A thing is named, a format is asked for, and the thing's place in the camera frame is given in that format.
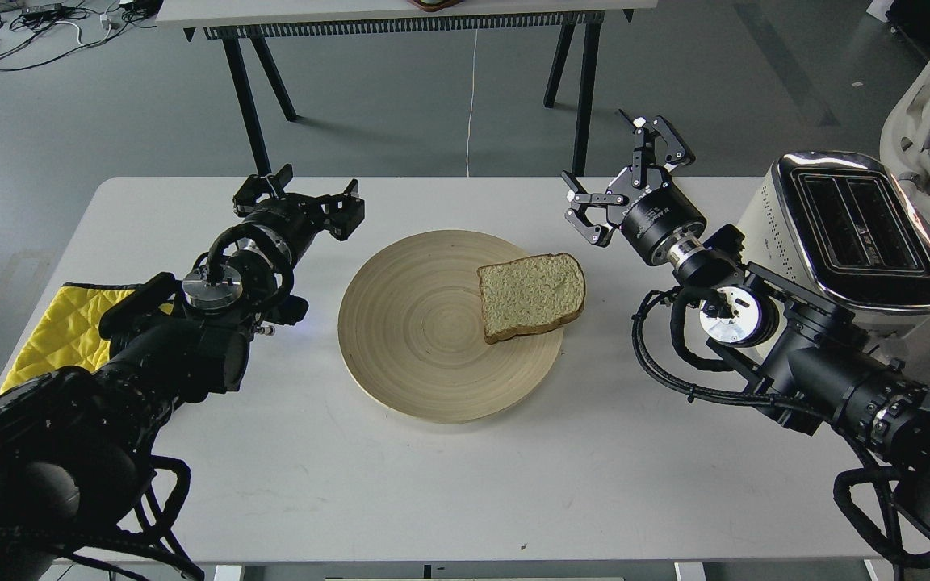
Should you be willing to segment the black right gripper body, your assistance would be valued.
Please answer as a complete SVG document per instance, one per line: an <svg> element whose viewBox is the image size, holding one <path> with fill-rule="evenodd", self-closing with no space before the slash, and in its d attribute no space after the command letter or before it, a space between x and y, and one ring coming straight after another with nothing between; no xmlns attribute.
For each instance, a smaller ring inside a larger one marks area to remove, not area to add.
<svg viewBox="0 0 930 581"><path fill-rule="evenodd" d="M652 168L649 183L635 186L634 169L625 166L606 188L610 201L621 205L606 209L606 220L619 229L647 265L662 265L681 235L700 236L707 227L705 216L683 195L661 168Z"/></svg>

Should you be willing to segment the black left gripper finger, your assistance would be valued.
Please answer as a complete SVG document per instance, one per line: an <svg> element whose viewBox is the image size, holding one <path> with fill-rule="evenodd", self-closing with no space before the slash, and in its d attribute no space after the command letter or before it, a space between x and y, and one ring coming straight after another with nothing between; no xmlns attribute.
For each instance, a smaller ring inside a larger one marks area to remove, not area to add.
<svg viewBox="0 0 930 581"><path fill-rule="evenodd" d="M233 212L236 215L248 215L265 199L284 199L288 196L285 187L294 177L294 166L285 163L277 173L270 175L250 175L237 188L232 197Z"/></svg>
<svg viewBox="0 0 930 581"><path fill-rule="evenodd" d="M365 201L359 196L358 179L351 179L340 194L321 195L316 202L317 227L337 241L347 241L364 221Z"/></svg>

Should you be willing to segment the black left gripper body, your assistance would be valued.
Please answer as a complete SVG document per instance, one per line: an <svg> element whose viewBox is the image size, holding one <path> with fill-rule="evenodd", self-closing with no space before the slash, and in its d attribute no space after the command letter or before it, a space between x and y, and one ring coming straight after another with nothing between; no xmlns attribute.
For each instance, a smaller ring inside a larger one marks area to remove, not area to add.
<svg viewBox="0 0 930 581"><path fill-rule="evenodd" d="M244 203L244 222L276 232L291 254L305 254L315 236L325 229L325 207L332 195L285 194Z"/></svg>

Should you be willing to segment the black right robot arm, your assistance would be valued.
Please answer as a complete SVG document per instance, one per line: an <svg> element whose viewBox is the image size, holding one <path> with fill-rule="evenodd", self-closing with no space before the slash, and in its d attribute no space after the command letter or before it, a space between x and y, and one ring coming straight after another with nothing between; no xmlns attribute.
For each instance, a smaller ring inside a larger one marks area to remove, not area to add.
<svg viewBox="0 0 930 581"><path fill-rule="evenodd" d="M631 161L591 194L567 170L566 219L588 243L620 232L677 285L632 319L636 359L660 385L759 409L811 435L827 425L860 460L833 497L892 565L930 569L930 385L869 352L930 316L930 243L881 162L797 151L771 165L737 224L705 216L672 171L694 161L665 118L630 119Z"/></svg>

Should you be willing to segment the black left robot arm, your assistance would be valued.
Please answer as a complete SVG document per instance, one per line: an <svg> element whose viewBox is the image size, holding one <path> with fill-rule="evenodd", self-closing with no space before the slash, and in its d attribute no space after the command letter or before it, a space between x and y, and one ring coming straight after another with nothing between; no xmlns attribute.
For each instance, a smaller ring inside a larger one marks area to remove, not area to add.
<svg viewBox="0 0 930 581"><path fill-rule="evenodd" d="M153 453L180 406L239 390L255 335L303 319L294 269L315 236L344 241L365 203L340 194L288 194L290 165L250 176L225 229L178 280L162 272L100 320L103 367L62 366L0 395L0 580L37 580L58 558L137 579L85 558L95 548L204 573L174 522L191 489L184 461Z"/></svg>

